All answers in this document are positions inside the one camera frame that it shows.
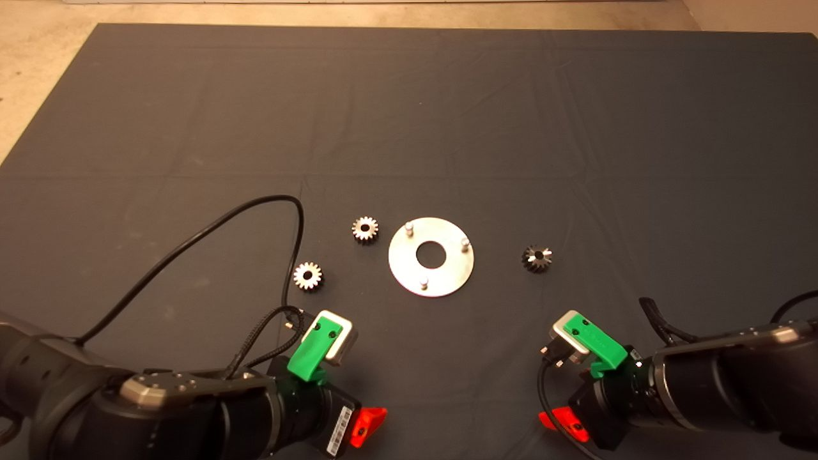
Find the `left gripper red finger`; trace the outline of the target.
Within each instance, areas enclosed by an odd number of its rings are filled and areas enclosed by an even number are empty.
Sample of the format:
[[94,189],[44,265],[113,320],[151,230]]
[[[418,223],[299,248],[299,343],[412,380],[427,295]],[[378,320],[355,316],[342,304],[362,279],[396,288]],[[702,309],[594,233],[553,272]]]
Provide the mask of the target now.
[[350,445],[362,448],[374,432],[385,422],[389,411],[384,407],[361,407],[357,411],[350,434]]

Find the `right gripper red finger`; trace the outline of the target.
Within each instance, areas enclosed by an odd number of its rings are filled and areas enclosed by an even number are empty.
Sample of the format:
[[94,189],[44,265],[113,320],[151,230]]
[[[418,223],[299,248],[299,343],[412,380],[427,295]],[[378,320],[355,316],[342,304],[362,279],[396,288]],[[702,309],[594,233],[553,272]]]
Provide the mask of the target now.
[[[588,431],[585,430],[584,425],[582,425],[579,418],[575,415],[575,413],[573,413],[570,407],[554,408],[554,410],[551,410],[550,413],[556,421],[560,422],[560,425],[574,440],[580,443],[587,443],[589,441]],[[540,412],[539,419],[545,428],[548,430],[557,431],[554,422],[552,422],[552,419],[549,419],[549,416],[546,415],[545,411]]]

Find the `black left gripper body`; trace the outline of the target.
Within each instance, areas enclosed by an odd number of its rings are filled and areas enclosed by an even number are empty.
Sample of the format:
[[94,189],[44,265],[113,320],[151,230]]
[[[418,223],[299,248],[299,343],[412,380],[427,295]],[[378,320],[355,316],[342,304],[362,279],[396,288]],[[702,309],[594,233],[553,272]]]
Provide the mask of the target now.
[[289,358],[272,359],[268,376],[275,380],[274,455],[294,443],[306,443],[327,458],[345,454],[360,401],[325,379],[304,381],[287,369]]

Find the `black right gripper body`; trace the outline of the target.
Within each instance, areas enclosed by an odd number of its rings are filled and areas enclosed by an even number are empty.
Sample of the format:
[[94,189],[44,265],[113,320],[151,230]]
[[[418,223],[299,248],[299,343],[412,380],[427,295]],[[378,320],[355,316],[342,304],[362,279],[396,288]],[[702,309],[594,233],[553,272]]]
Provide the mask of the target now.
[[625,367],[593,378],[582,373],[582,384],[571,396],[571,408],[595,446],[614,451],[636,428],[645,427],[646,370]]

